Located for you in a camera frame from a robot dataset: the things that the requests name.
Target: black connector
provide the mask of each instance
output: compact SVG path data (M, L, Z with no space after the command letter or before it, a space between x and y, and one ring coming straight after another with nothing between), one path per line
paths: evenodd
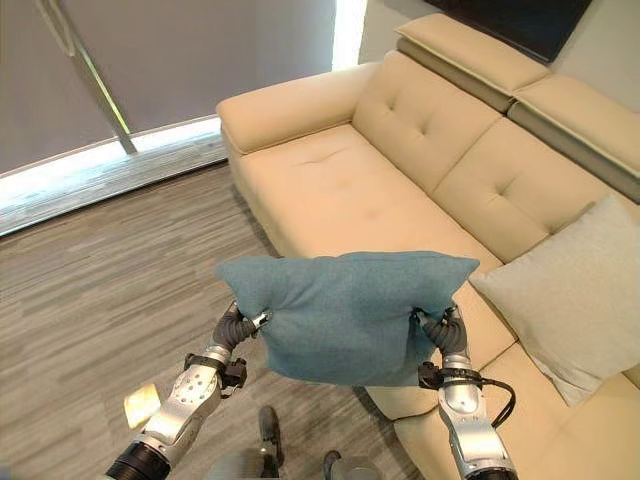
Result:
M114 480L164 480L170 471L169 462L159 452L136 442L122 452L105 475Z

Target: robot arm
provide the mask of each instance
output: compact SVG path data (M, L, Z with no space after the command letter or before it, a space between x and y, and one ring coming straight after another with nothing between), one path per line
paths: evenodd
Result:
M440 417L449 430L449 443L460 477L468 480L517 480L515 467L496 427L515 406L515 392L508 385L483 379L472 370L464 321L457 306L437 322L417 314L427 336L442 354L442 369L431 362L422 365L420 386L438 390ZM508 389L512 400L491 423L480 387L493 384Z
M246 362L231 362L233 349L253 335L269 315L243 319L234 303L216 326L202 355L187 355L184 372L169 398L103 476L109 480L164 480L195 440L202 424L226 398L227 387L242 387Z

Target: gray wall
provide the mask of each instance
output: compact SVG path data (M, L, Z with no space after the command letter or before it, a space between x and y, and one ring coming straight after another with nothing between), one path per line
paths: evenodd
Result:
M0 173L110 138L30 0L0 0ZM331 69L334 0L62 0L134 132Z
M0 1L0 173L112 136L34 3Z
M254 1L64 5L134 132L210 115L256 84Z
M331 70L334 20L333 0L258 0L258 85Z
M395 47L393 29L437 11L422 0L369 0L360 61ZM640 0L593 0L552 65L634 111L640 110Z

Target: sofa cushion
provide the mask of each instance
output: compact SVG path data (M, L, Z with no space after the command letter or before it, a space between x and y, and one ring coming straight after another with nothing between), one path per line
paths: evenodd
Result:
M471 279L570 406L640 362L638 233L607 195L522 257Z
M480 272L501 264L351 125L238 157L233 169L286 256L434 250L477 258Z
M360 97L353 126L429 193L500 114L398 52Z
M609 191L503 118L469 149L431 197L506 263L577 219ZM632 208L632 202L620 198Z
M509 118L640 201L640 114L563 75L530 85L516 98Z
M407 41L398 43L401 51L501 112L515 90L549 73L507 44L441 13L412 20L396 32Z
M500 314L492 310L469 283L465 283L453 299L460 307L467 327L469 350L476 369L484 367L515 343L514 335L505 327ZM432 361L441 365L440 354L434 354ZM380 411L391 420L421 415L438 405L436 392L418 387L369 387L367 391Z
M521 480L628 480L638 478L640 392L622 374L569 408L519 344L482 371L509 383L517 404L498 429ZM485 387L494 418L508 399ZM395 422L400 442L426 478L458 480L448 431L437 411Z

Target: black cable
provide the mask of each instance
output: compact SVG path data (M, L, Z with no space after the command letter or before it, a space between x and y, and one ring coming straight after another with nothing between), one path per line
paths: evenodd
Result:
M480 379L473 378L471 376L469 376L469 377L464 376L464 377L465 377L464 380L452 380L452 381L445 382L444 386L476 385L476 386L482 388L484 385L493 385L495 387L502 388L503 390L506 390L511 394L511 397L509 398L509 401L507 402L507 404L500 411L500 413L498 413L498 415L493 420L493 422L491 422L491 426L493 428L498 428L500 425L502 425L507 420L507 418L509 418L509 416L511 416L511 414L513 413L513 409L516 407L516 392L515 392L515 390L511 387L511 385L509 385L508 383L505 383L505 382L501 382L500 380L494 380L494 379L491 379L491 378L484 378L484 377L482 377Z

